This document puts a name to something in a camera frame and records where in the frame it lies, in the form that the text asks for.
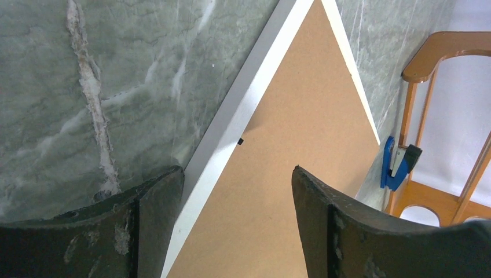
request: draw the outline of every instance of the white edge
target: white edge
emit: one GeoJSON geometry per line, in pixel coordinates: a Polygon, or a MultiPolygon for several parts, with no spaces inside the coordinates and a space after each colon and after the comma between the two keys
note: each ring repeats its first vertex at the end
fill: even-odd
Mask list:
{"type": "Polygon", "coordinates": [[[184,171],[185,204],[174,225],[162,277],[170,272],[313,1],[280,0],[198,145],[184,171]]]}
{"type": "Polygon", "coordinates": [[[361,83],[360,73],[358,72],[358,67],[356,66],[353,52],[351,51],[350,42],[348,40],[348,36],[346,35],[345,27],[343,25],[343,21],[341,20],[341,14],[339,13],[336,1],[322,0],[322,3],[324,5],[327,18],[331,23],[334,36],[336,37],[341,53],[345,59],[346,66],[350,71],[356,91],[358,91],[363,108],[365,108],[365,113],[367,113],[367,118],[372,126],[373,133],[377,139],[377,144],[380,145],[379,134],[377,132],[377,128],[375,127],[375,122],[373,121],[372,112],[370,111],[370,106],[368,105],[367,95],[365,94],[365,89],[363,89],[363,85],[361,83]]]}

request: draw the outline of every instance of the blue and black clamp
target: blue and black clamp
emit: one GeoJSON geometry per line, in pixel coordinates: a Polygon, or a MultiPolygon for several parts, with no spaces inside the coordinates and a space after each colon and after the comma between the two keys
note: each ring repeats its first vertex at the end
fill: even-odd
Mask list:
{"type": "Polygon", "coordinates": [[[404,179],[406,179],[406,176],[414,169],[423,151],[414,145],[409,145],[408,147],[398,146],[395,150],[396,156],[393,169],[391,170],[390,165],[393,151],[394,137],[389,136],[384,147],[380,187],[388,187],[390,190],[396,191],[404,179]]]}

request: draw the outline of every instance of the wooden rack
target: wooden rack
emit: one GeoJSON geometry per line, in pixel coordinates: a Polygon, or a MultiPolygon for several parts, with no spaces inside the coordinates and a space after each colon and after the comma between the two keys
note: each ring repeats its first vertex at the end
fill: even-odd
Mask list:
{"type": "MultiPolygon", "coordinates": [[[[430,35],[412,61],[404,69],[402,78],[409,82],[406,106],[402,117],[399,146],[406,145],[415,94],[419,83],[430,81],[421,115],[415,146],[420,145],[428,107],[435,85],[438,66],[448,58],[479,55],[491,56],[491,32],[438,32],[430,35]]],[[[460,194],[452,194],[431,188],[412,180],[412,173],[395,191],[390,193],[386,213],[400,217],[411,206],[420,206],[434,212],[440,226],[462,223],[470,217],[491,218],[491,208],[470,200],[486,167],[491,160],[491,132],[474,164],[460,194]]]]}

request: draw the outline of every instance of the blue clamp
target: blue clamp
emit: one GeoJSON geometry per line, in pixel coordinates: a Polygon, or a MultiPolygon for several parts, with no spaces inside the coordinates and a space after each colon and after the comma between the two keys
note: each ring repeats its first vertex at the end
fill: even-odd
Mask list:
{"type": "Polygon", "coordinates": [[[404,179],[406,179],[406,176],[414,169],[414,166],[418,161],[422,150],[414,145],[410,145],[406,149],[401,164],[396,169],[390,170],[390,159],[392,157],[393,150],[394,137],[389,136],[384,147],[384,156],[382,161],[382,178],[380,181],[380,187],[385,188],[387,186],[390,190],[396,191],[397,188],[399,188],[399,186],[402,184],[404,179]]]}

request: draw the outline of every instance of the cardboard panel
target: cardboard panel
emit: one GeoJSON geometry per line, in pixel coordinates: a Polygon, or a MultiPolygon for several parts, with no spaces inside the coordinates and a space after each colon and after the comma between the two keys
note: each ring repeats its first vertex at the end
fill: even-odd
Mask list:
{"type": "Polygon", "coordinates": [[[354,197],[377,139],[314,1],[169,277],[306,277],[291,192],[299,164],[354,197]]]}

